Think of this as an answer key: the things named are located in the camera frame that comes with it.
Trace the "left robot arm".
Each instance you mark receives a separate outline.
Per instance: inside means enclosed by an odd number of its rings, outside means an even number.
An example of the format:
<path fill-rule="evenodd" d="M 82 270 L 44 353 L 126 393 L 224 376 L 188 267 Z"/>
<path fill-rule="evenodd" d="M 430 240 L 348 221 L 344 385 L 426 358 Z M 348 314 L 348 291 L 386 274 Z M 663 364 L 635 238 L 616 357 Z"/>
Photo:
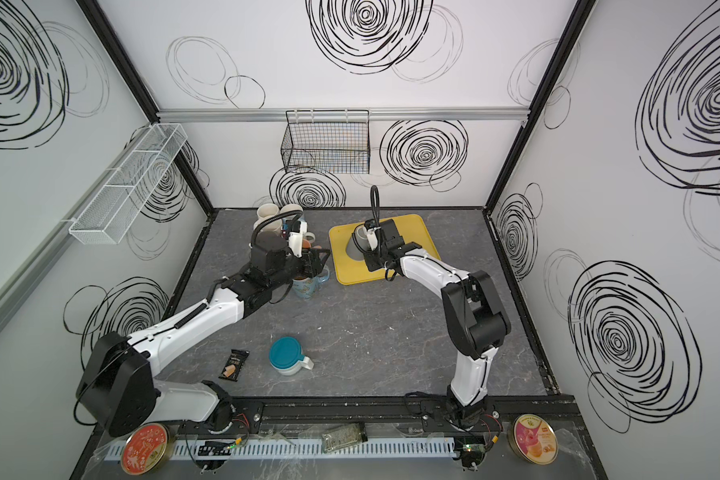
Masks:
<path fill-rule="evenodd" d="M 272 304 L 277 289 L 322 273 L 331 252 L 304 244 L 308 227 L 302 216 L 283 212 L 256 225 L 248 262 L 217 279 L 194 305 L 146 329 L 99 338 L 75 392 L 76 404 L 112 437 L 149 423 L 178 421 L 202 424 L 215 434 L 228 430 L 236 408 L 220 385 L 157 377 L 185 351 Z"/>

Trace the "light blue mug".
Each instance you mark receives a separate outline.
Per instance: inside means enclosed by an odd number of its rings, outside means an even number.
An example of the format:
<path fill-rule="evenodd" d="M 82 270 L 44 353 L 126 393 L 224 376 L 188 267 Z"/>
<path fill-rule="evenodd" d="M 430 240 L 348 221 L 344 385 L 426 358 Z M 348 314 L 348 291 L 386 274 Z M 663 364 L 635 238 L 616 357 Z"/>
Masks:
<path fill-rule="evenodd" d="M 303 218 L 304 210 L 298 204 L 286 204 L 280 209 L 279 214 L 283 220 L 300 220 Z"/>

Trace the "white mug with ribbed base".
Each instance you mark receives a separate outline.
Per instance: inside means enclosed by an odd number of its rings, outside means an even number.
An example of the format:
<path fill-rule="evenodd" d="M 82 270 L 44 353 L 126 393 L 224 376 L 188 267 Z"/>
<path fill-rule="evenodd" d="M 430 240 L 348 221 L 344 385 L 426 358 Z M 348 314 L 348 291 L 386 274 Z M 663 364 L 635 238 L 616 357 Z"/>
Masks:
<path fill-rule="evenodd" d="M 270 218 L 273 218 L 276 216 L 280 211 L 280 208 L 273 203 L 266 203 L 258 207 L 256 214 L 257 214 L 257 221 L 254 224 L 254 227 L 258 227 L 260 225 L 263 226 L 262 230 L 279 230 L 282 225 L 282 221 L 280 219 L 275 219 L 272 222 L 267 223 L 267 220 Z"/>

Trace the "blue butterfly mug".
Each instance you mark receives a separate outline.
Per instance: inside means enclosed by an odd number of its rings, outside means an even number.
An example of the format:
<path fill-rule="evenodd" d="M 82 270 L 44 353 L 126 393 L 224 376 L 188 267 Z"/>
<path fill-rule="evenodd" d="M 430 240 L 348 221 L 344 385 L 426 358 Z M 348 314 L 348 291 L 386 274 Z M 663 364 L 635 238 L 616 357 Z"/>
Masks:
<path fill-rule="evenodd" d="M 329 279 L 330 270 L 328 267 L 324 267 L 315 277 L 295 279 L 293 281 L 292 291 L 301 299 L 310 299 Z"/>

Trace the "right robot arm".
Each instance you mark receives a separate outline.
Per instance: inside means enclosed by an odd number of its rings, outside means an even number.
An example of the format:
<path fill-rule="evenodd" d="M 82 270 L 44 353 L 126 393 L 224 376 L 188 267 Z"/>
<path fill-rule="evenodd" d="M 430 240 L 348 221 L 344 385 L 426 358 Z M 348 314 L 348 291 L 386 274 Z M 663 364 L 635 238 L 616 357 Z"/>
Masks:
<path fill-rule="evenodd" d="M 457 269 L 407 242 L 393 220 L 380 214 L 380 193 L 370 187 L 372 217 L 364 222 L 368 246 L 362 247 L 370 271 L 381 270 L 391 282 L 405 277 L 440 298 L 448 336 L 457 351 L 455 373 L 447 390 L 447 421 L 464 429 L 486 411 L 493 360 L 511 332 L 511 322 L 490 275 Z"/>

